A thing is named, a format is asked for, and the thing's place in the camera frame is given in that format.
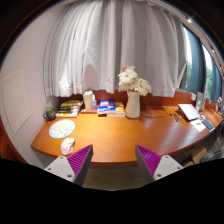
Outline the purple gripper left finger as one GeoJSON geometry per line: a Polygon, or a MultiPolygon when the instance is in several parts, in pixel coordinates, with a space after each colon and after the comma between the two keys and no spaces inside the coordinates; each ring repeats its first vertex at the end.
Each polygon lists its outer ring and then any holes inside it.
{"type": "Polygon", "coordinates": [[[45,168],[45,171],[75,183],[76,185],[82,186],[85,181],[92,156],[93,145],[90,144],[68,157],[57,157],[45,168]]]}

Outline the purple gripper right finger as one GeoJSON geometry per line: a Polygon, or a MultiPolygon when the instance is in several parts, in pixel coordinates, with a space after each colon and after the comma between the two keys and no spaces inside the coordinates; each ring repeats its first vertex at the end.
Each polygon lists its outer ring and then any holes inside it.
{"type": "Polygon", "coordinates": [[[146,184],[182,169],[182,166],[171,156],[160,156],[140,145],[135,146],[135,156],[146,184]]]}

